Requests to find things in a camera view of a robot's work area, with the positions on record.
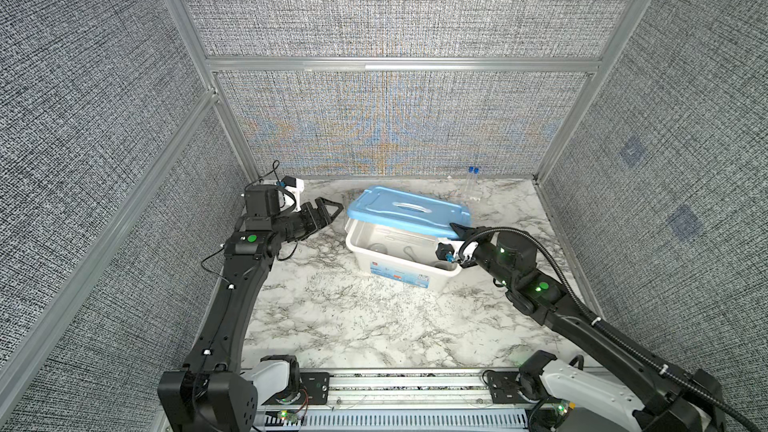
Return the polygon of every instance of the marble countertop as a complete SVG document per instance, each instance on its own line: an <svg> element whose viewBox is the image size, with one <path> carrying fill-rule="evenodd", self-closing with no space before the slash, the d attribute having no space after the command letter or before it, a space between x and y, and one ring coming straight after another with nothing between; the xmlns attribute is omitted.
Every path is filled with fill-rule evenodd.
<svg viewBox="0 0 768 432"><path fill-rule="evenodd" d="M374 185L458 202L463 180L310 180L301 201L322 196L348 204ZM539 238L578 292L531 181L479 185L472 224L515 226ZM563 360L581 353L517 312L480 267L463 270L442 293L360 270L345 244L345 221L341 214L299 244L292 259L275 262L246 332L243 368L269 354L293 354L302 368L475 368L520 365L539 349ZM281 255L292 249L284 246ZM538 266L554 275L541 254Z"/></svg>

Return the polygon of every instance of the plastic storage box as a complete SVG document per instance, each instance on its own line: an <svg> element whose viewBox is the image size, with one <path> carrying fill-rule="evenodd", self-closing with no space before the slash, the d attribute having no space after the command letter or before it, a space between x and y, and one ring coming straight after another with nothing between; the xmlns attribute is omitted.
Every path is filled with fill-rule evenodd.
<svg viewBox="0 0 768 432"><path fill-rule="evenodd" d="M469 226L469 210L450 202L371 187L347 209L346 246L360 269L434 292L460 273L437 260L438 237L458 238L451 222Z"/></svg>

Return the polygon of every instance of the textured wall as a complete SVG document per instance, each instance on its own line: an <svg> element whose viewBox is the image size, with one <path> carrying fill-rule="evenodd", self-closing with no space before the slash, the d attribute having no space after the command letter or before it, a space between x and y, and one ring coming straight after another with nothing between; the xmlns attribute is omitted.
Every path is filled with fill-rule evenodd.
<svg viewBox="0 0 768 432"><path fill-rule="evenodd" d="M578 72L221 72L259 163L305 175L533 174Z"/></svg>
<svg viewBox="0 0 768 432"><path fill-rule="evenodd" d="M767 17L654 0L544 184L608 318L763 427Z"/></svg>
<svg viewBox="0 0 768 432"><path fill-rule="evenodd" d="M202 92L162 0L0 0L0 367Z"/></svg>
<svg viewBox="0 0 768 432"><path fill-rule="evenodd" d="M198 262L229 236L245 183L211 112L4 432L148 428L160 375L184 360L216 283Z"/></svg>
<svg viewBox="0 0 768 432"><path fill-rule="evenodd" d="M627 0L186 0L208 51L599 56Z"/></svg>

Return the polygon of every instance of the black mounting plate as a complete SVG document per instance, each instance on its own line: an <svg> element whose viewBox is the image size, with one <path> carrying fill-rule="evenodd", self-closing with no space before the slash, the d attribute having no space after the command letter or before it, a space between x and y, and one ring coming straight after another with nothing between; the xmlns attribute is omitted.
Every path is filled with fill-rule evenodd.
<svg viewBox="0 0 768 432"><path fill-rule="evenodd" d="M486 370L483 372L482 380L491 391L491 399L494 404L529 404L518 390L520 387L516 381L517 372L497 372L496 370ZM554 404L560 399L550 398L546 404Z"/></svg>
<svg viewBox="0 0 768 432"><path fill-rule="evenodd" d="M309 405L325 405L328 403L328 384L331 374L327 372L301 372L301 386L299 396L290 404L280 402L275 396L270 397L264 405L284 405L286 410L294 410L304 403L304 390L310 396Z"/></svg>

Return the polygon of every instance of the sticker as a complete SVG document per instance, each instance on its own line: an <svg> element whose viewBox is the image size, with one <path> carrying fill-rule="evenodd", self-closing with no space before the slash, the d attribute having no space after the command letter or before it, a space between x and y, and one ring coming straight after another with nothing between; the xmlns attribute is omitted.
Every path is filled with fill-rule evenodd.
<svg viewBox="0 0 768 432"><path fill-rule="evenodd" d="M412 274L410 272L403 272L394 268L389 268L384 265L379 265L378 262L371 262L371 273L380 275L382 277L391 278L400 282L404 282L410 285L415 285L421 288L429 287L429 276L424 274Z"/></svg>

